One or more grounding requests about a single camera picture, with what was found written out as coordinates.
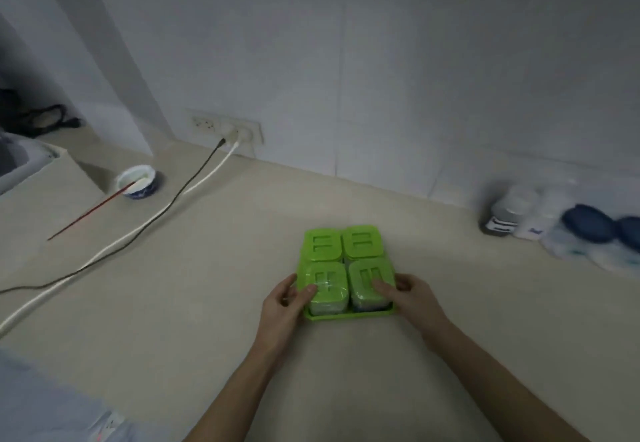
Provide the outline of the person's left forearm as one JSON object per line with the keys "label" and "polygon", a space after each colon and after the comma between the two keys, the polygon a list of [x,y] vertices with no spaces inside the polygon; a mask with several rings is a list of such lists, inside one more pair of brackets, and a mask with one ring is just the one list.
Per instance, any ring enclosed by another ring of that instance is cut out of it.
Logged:
{"label": "person's left forearm", "polygon": [[254,343],[182,442],[244,442],[282,350]]}

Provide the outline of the green lidded container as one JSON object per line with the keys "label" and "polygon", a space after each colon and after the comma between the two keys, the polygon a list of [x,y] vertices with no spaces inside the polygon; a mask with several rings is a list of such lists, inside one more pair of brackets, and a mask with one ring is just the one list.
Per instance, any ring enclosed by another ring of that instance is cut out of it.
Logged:
{"label": "green lidded container", "polygon": [[333,316],[347,312],[350,301],[348,275],[341,261],[309,263],[303,269],[302,281],[303,286],[316,286],[316,294],[307,307],[310,316]]}
{"label": "green lidded container", "polygon": [[379,229],[373,225],[355,225],[342,230],[344,256],[348,260],[377,258],[386,255]]}
{"label": "green lidded container", "polygon": [[375,279],[396,285],[394,269],[386,257],[363,258],[350,263],[348,280],[353,311],[388,311],[392,308],[392,301],[375,290],[372,284]]}
{"label": "green lidded container", "polygon": [[305,231],[300,256],[303,261],[342,261],[342,237],[338,229],[315,228]]}

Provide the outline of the person's right forearm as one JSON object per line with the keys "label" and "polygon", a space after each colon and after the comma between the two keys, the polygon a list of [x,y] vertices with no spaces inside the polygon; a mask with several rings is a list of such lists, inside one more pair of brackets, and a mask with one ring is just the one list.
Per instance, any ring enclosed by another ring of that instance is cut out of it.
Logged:
{"label": "person's right forearm", "polygon": [[591,442],[448,318],[420,332],[503,442]]}

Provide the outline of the white plastic bottle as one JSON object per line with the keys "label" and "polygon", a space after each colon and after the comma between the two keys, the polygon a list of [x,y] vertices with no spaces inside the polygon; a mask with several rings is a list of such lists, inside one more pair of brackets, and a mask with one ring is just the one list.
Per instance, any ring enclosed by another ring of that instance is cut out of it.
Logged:
{"label": "white plastic bottle", "polygon": [[541,189],[538,201],[518,223],[512,236],[538,242],[556,226],[564,212],[574,206],[570,186],[550,186]]}

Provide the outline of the person's right hand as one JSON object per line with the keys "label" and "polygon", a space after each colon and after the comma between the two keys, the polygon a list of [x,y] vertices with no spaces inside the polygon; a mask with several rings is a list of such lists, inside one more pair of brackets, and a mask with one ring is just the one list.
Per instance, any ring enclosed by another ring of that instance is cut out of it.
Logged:
{"label": "person's right hand", "polygon": [[399,299],[392,301],[399,313],[425,341],[436,341],[453,327],[431,287],[412,274],[395,274]]}

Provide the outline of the grey appliance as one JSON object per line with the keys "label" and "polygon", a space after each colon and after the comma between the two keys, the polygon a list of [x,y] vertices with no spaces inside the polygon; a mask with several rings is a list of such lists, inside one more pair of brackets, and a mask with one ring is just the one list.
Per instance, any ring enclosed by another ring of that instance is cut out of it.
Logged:
{"label": "grey appliance", "polygon": [[50,173],[68,151],[0,128],[0,197]]}

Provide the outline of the white blue bowl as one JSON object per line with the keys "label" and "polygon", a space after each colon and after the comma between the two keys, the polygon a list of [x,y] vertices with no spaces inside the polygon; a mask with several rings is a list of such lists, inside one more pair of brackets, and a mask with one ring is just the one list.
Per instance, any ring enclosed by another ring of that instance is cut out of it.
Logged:
{"label": "white blue bowl", "polygon": [[161,177],[147,164],[132,166],[115,179],[114,188],[132,200],[142,200],[153,195],[159,189]]}

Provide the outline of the person's light blue clothing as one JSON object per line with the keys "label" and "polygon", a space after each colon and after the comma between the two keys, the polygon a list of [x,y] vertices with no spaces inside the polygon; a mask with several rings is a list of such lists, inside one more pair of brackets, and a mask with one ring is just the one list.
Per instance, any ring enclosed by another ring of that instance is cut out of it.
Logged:
{"label": "person's light blue clothing", "polygon": [[0,349],[0,442],[155,442],[139,423]]}

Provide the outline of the green plastic tray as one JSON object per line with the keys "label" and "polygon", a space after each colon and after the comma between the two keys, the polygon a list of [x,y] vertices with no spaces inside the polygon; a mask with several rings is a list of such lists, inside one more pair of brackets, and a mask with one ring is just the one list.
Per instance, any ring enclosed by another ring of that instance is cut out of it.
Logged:
{"label": "green plastic tray", "polygon": [[[302,281],[303,269],[311,262],[316,262],[316,261],[303,261],[303,260],[300,260],[299,263],[298,263],[298,268],[297,268],[298,277],[297,277],[297,281],[296,281],[296,286],[298,287],[298,289],[301,289],[301,288],[304,287],[303,286],[303,281]],[[346,268],[346,271],[347,271],[347,275],[348,275],[348,267],[349,267],[350,263],[344,263],[344,265],[345,265],[345,268]],[[347,312],[342,314],[342,315],[312,317],[308,313],[307,307],[308,307],[308,305],[304,308],[303,314],[308,320],[311,320],[311,321],[339,320],[339,319],[348,319],[348,318],[381,317],[381,316],[385,316],[385,315],[392,315],[392,314],[396,313],[396,311],[397,311],[396,306],[392,303],[392,308],[389,309],[388,311],[355,312],[351,308],[351,298],[350,298],[350,301],[349,301],[349,306],[348,306]]]}

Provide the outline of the clear container blue lid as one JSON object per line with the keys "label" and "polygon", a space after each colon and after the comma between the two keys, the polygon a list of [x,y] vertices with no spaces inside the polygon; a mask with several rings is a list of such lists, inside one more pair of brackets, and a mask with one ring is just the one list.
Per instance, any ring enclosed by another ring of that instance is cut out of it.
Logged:
{"label": "clear container blue lid", "polygon": [[584,257],[591,247],[609,244],[616,238],[614,220],[601,210],[577,204],[564,212],[541,239],[541,245],[556,258]]}
{"label": "clear container blue lid", "polygon": [[640,279],[640,217],[616,220],[613,240],[592,245],[587,257],[604,270]]}

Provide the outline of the red chopstick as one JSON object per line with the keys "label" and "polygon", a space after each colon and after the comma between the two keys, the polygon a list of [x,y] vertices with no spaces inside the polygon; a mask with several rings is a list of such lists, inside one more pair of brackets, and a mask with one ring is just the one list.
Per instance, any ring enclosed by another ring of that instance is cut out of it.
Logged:
{"label": "red chopstick", "polygon": [[130,188],[131,186],[133,186],[137,181],[131,181],[127,184],[124,185],[124,187],[119,188],[118,190],[116,190],[113,194],[111,194],[110,196],[108,196],[106,199],[102,200],[98,205],[92,207],[91,209],[89,209],[87,212],[85,212],[84,214],[82,214],[81,216],[79,216],[77,219],[73,220],[71,223],[69,223],[67,226],[65,226],[64,228],[60,229],[59,231],[57,231],[56,233],[54,233],[52,236],[50,236],[46,241],[49,242],[51,241],[53,238],[56,238],[57,236],[61,235],[62,233],[66,232],[68,229],[70,229],[71,227],[73,227],[74,225],[76,225],[78,222],[84,220],[84,218],[87,218],[88,216],[92,215],[95,211],[99,210],[100,208],[102,208],[104,205],[106,205],[107,203],[109,203],[111,200],[115,199],[117,196],[123,194],[128,188]]}

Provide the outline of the white wall socket strip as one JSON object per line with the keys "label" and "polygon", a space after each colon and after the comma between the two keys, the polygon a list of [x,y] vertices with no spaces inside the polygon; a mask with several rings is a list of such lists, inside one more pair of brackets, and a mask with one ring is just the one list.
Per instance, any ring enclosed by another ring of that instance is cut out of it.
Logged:
{"label": "white wall socket strip", "polygon": [[258,122],[188,108],[186,116],[197,132],[214,134],[225,139],[237,132],[244,143],[264,144],[262,129]]}

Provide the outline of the person's left hand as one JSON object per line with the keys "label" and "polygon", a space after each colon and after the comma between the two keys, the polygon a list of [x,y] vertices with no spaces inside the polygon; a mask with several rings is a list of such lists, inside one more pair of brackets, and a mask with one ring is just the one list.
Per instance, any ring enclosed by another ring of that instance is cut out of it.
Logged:
{"label": "person's left hand", "polygon": [[283,355],[306,307],[294,307],[296,280],[296,274],[285,277],[262,303],[251,351],[264,359],[275,360]]}

